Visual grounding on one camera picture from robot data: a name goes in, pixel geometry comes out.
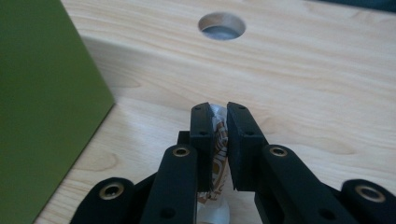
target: light wood surface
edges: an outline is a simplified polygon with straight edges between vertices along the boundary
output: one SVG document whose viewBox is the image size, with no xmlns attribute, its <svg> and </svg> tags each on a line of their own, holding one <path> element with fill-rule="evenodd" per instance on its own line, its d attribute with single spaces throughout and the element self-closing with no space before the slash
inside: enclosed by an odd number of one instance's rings
<svg viewBox="0 0 396 224">
<path fill-rule="evenodd" d="M 116 105 L 37 223 L 67 223 L 99 181 L 157 171 L 190 109 L 247 106 L 267 140 L 324 183 L 364 178 L 396 194 L 396 15 L 289 1 L 76 1 L 64 6 Z M 203 36 L 225 11 L 245 33 Z M 231 223 L 261 223 L 253 193 L 225 194 Z"/>
</svg>

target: green panel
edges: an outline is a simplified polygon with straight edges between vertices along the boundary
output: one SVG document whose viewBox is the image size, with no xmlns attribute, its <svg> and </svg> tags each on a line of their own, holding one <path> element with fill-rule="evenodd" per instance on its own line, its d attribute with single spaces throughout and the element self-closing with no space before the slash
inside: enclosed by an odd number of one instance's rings
<svg viewBox="0 0 396 224">
<path fill-rule="evenodd" d="M 59 1 L 0 1 L 0 223 L 31 223 L 113 97 Z"/>
</svg>

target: screw hole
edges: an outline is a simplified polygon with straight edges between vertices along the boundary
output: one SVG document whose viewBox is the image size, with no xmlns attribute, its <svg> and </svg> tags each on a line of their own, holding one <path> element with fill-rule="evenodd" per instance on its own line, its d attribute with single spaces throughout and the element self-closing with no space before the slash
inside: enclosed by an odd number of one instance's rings
<svg viewBox="0 0 396 224">
<path fill-rule="evenodd" d="M 169 218 L 174 217 L 175 214 L 176 214 L 176 211 L 173 208 L 167 207 L 167 208 L 163 208 L 163 210 L 161 210 L 161 217 L 163 217 L 163 218 L 169 219 Z"/>
<path fill-rule="evenodd" d="M 184 147 L 176 148 L 173 150 L 174 156 L 185 157 L 190 154 L 190 151 Z"/>
<path fill-rule="evenodd" d="M 369 186 L 358 185 L 355 190 L 361 197 L 374 203 L 382 203 L 386 200 L 383 193 Z"/>
<path fill-rule="evenodd" d="M 99 196 L 103 200 L 112 200 L 118 198 L 124 191 L 124 186 L 119 182 L 113 182 L 104 186 L 99 191 Z"/>
<path fill-rule="evenodd" d="M 280 147 L 272 147 L 270 149 L 270 152 L 274 155 L 274 156 L 278 156 L 278 157 L 285 157 L 288 155 L 288 151 L 280 148 Z"/>
<path fill-rule="evenodd" d="M 328 220 L 335 220 L 336 216 L 334 212 L 330 211 L 329 209 L 321 208 L 318 210 L 321 217 L 324 217 Z"/>
</svg>

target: circular hole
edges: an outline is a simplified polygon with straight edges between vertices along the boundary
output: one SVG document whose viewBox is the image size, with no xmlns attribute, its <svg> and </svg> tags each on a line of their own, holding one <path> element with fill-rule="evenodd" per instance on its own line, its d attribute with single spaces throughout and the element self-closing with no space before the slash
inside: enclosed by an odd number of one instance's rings
<svg viewBox="0 0 396 224">
<path fill-rule="evenodd" d="M 318 211 L 322 217 L 324 217 L 328 220 L 335 220 L 334 212 L 330 211 L 329 209 L 321 208 Z"/>
<path fill-rule="evenodd" d="M 382 203 L 386 200 L 383 193 L 369 186 L 358 185 L 355 190 L 361 197 L 374 203 Z"/>
<path fill-rule="evenodd" d="M 288 151 L 280 147 L 272 147 L 270 152 L 278 157 L 285 157 L 288 155 Z"/>
<path fill-rule="evenodd" d="M 241 36 L 246 30 L 246 25 L 231 13 L 215 12 L 203 16 L 198 22 L 198 28 L 209 38 L 231 40 Z"/>
<path fill-rule="evenodd" d="M 172 218 L 175 216 L 175 214 L 176 211 L 173 208 L 164 208 L 163 210 L 161 210 L 161 217 L 164 218 Z"/>
<path fill-rule="evenodd" d="M 190 154 L 190 151 L 184 147 L 176 148 L 173 150 L 174 156 L 185 157 Z"/>
<path fill-rule="evenodd" d="M 112 186 L 112 187 L 110 187 L 110 188 L 108 188 L 108 189 L 105 190 L 105 195 L 106 195 L 107 197 L 114 196 L 114 195 L 116 195 L 116 194 L 119 192 L 119 190 L 120 190 L 119 187 Z"/>
<path fill-rule="evenodd" d="M 112 200 L 119 197 L 124 191 L 124 186 L 119 182 L 114 182 L 104 186 L 100 192 L 99 196 L 103 200 Z"/>
</svg>

